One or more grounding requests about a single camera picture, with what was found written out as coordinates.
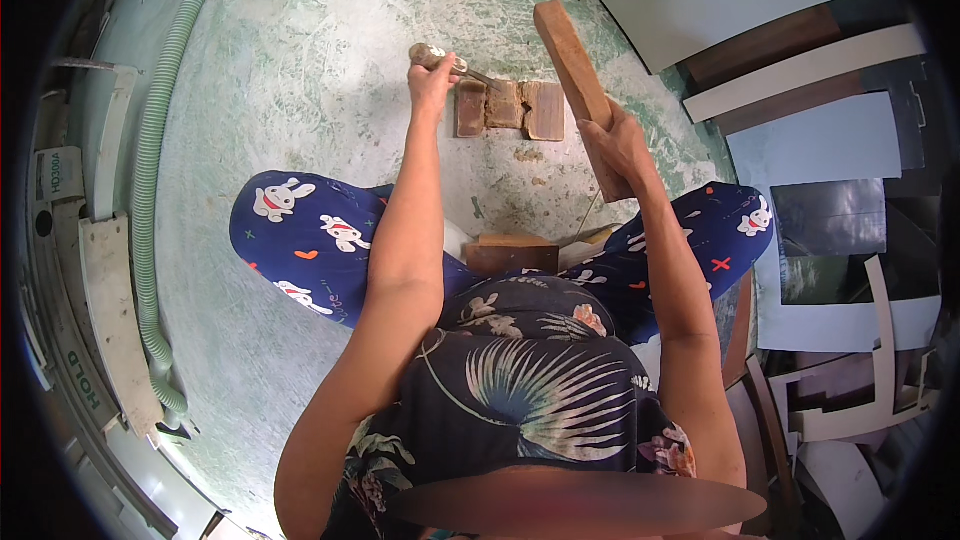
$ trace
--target floral print shirt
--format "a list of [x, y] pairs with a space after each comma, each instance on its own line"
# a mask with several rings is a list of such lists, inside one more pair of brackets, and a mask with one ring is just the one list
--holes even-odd
[[447, 301], [399, 402], [354, 433], [323, 538], [416, 538], [386, 515], [391, 496], [513, 465], [696, 477], [687, 435], [606, 308], [530, 273]]

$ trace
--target leg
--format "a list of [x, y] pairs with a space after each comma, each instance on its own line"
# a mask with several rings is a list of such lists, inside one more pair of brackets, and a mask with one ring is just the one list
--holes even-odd
[[[240, 190], [230, 214], [238, 255], [285, 294], [353, 328], [367, 294], [371, 242], [391, 186], [372, 189], [314, 173], [265, 171]], [[447, 296], [479, 281], [443, 255]]]
[[[726, 293], [770, 244], [770, 211], [752, 187], [710, 182], [674, 200], [673, 209], [712, 300]], [[596, 295], [628, 344], [642, 344], [658, 332], [645, 246], [638, 214], [606, 240], [604, 252], [560, 274]]]

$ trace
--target hand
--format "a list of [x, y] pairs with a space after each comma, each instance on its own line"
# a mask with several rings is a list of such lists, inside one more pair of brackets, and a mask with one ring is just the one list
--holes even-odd
[[647, 180], [659, 179], [654, 158], [643, 139], [643, 128], [617, 102], [606, 98], [613, 113], [613, 127], [609, 132], [589, 119], [577, 121], [577, 127], [600, 150], [604, 160], [630, 182], [631, 186]]
[[420, 65], [410, 66], [407, 71], [407, 84], [410, 86], [414, 117], [424, 117], [437, 125], [440, 123], [444, 106], [447, 104], [447, 91], [460, 81], [459, 75], [450, 75], [456, 56], [453, 52], [448, 52], [433, 71]]

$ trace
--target green corrugated hose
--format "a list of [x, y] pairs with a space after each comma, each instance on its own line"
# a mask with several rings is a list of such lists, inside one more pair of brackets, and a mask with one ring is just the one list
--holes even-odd
[[150, 384], [156, 398], [177, 415], [186, 413], [186, 398], [167, 382], [166, 372], [173, 366], [170, 344], [161, 333], [157, 301], [157, 259], [154, 253], [154, 218], [157, 211], [157, 172], [161, 164], [163, 129], [167, 124], [170, 97], [180, 72], [184, 50], [200, 9], [206, 0], [183, 0], [176, 11], [167, 39], [156, 62], [153, 81], [147, 93], [147, 105], [140, 124], [133, 170], [132, 251], [133, 277], [136, 282], [137, 315], [140, 337], [153, 357]]

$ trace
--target woman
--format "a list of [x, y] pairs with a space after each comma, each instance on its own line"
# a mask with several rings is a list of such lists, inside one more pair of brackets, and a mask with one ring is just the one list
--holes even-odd
[[[410, 67], [413, 112], [391, 192], [271, 171], [234, 206], [238, 254], [354, 327], [277, 468], [287, 538], [447, 537], [386, 517], [385, 501], [516, 466], [745, 487], [711, 300], [768, 245], [763, 198], [712, 183], [671, 204], [642, 128], [611, 101], [609, 133], [578, 126], [630, 181], [641, 215], [556, 277], [479, 279], [443, 250], [437, 127], [457, 81], [453, 56], [433, 72]], [[621, 339], [646, 342], [657, 330], [653, 392]]]

